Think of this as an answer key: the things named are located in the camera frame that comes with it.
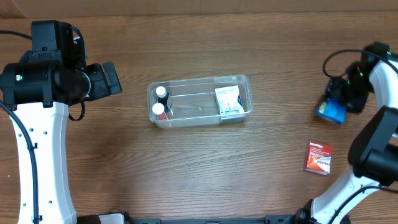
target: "red and white box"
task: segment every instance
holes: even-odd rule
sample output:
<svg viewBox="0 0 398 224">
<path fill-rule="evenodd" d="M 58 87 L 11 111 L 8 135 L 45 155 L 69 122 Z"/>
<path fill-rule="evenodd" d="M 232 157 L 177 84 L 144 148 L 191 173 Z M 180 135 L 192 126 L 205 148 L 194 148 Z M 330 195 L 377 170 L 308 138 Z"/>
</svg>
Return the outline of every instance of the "red and white box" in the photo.
<svg viewBox="0 0 398 224">
<path fill-rule="evenodd" d="M 304 170 L 323 175 L 330 174 L 331 150 L 331 146 L 310 141 Z"/>
</svg>

